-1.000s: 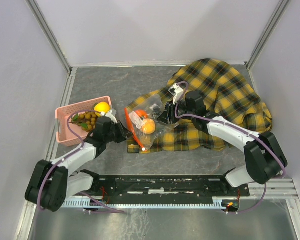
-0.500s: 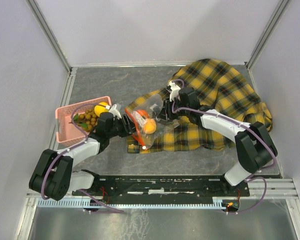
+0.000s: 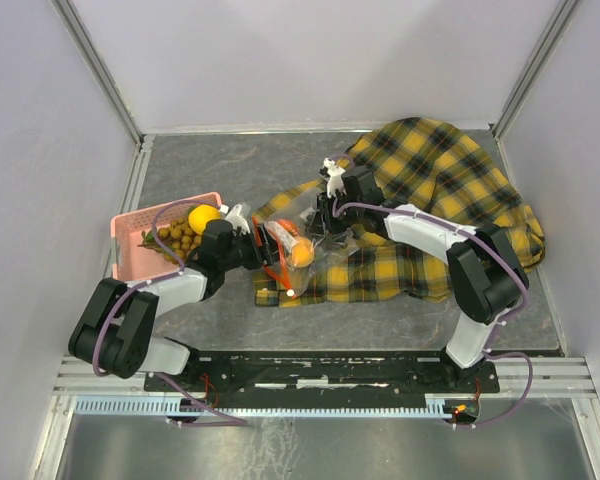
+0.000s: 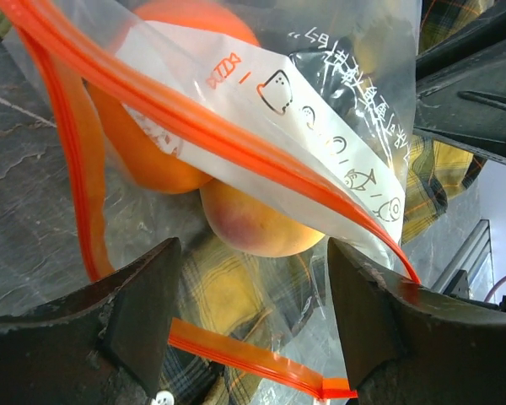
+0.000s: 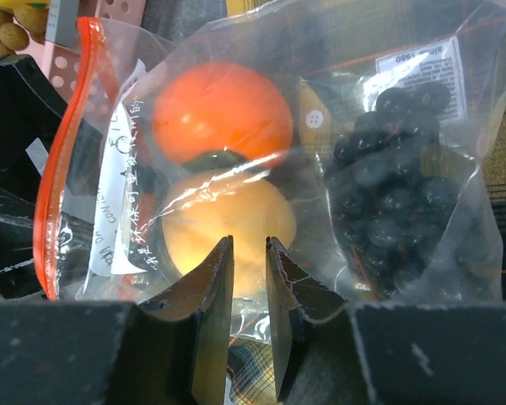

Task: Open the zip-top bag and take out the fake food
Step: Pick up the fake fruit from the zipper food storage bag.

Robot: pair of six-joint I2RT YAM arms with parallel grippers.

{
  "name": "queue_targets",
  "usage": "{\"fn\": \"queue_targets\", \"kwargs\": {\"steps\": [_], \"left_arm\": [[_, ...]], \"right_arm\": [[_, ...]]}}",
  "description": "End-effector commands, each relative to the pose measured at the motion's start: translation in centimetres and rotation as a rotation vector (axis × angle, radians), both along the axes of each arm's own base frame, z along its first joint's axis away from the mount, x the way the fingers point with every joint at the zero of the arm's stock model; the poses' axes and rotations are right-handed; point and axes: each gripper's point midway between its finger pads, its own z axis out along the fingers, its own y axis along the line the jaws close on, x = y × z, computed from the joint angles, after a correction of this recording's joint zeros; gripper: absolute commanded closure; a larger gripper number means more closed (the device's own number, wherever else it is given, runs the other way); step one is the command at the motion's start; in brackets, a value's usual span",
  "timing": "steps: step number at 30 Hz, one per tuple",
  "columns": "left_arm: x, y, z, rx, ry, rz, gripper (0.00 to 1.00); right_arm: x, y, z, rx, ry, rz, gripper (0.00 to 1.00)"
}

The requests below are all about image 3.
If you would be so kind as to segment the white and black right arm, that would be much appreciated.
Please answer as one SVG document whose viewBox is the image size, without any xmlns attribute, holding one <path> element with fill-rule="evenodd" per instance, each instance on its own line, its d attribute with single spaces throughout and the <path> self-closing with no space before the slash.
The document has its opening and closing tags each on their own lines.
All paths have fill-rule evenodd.
<svg viewBox="0 0 600 480">
<path fill-rule="evenodd" d="M 338 235 L 359 225 L 447 266 L 460 316 L 433 379 L 452 391 L 466 388 L 487 358 L 495 327 L 529 300 L 529 280 L 505 229 L 458 224 L 391 202 L 362 166 L 346 170 L 325 160 L 320 174 L 326 190 L 317 196 L 311 232 Z"/>
</svg>

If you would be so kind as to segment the orange-yellow fake peach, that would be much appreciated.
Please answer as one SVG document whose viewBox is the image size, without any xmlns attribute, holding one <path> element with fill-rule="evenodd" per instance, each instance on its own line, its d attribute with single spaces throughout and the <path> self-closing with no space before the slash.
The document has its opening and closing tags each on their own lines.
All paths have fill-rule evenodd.
<svg viewBox="0 0 600 480">
<path fill-rule="evenodd" d="M 289 263 L 294 268 L 305 268 L 314 261 L 314 247 L 305 237 L 298 236 L 290 250 Z"/>
</svg>

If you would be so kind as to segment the brown fake longan bunch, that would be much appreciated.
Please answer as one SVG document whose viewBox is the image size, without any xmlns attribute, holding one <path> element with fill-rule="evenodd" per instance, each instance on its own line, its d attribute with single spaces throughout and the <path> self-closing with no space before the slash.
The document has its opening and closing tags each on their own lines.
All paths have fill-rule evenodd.
<svg viewBox="0 0 600 480">
<path fill-rule="evenodd" d="M 196 234 L 184 218 L 173 220 L 168 226 L 153 231 L 142 231 L 138 247 L 154 251 L 170 263 L 185 262 L 189 254 L 200 245 L 202 237 Z"/>
</svg>

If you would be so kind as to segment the clear zip top bag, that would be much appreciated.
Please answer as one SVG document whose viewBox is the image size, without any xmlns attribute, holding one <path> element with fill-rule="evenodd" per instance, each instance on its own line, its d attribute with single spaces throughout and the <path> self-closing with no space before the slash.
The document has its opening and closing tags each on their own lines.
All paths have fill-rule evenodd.
<svg viewBox="0 0 600 480">
<path fill-rule="evenodd" d="M 345 264 L 358 250 L 350 229 L 327 231 L 328 201 L 326 193 L 311 188 L 270 214 L 252 217 L 260 229 L 256 238 L 271 248 L 264 272 L 276 281 L 285 300 L 298 298 L 312 280 Z"/>
</svg>

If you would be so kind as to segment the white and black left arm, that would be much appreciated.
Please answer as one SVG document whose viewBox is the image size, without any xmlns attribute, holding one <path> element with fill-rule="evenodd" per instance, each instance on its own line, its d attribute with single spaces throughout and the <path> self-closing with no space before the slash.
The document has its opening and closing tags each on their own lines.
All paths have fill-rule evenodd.
<svg viewBox="0 0 600 480">
<path fill-rule="evenodd" d="M 183 268 L 139 282 L 101 280 L 72 332 L 69 354 L 89 363 L 99 376 L 163 373 L 178 389 L 192 389 L 201 378 L 194 349 L 155 336 L 156 319 L 211 298 L 228 271 L 269 267 L 282 254 L 280 240 L 262 224 L 246 231 L 227 220 L 213 220 Z"/>
</svg>

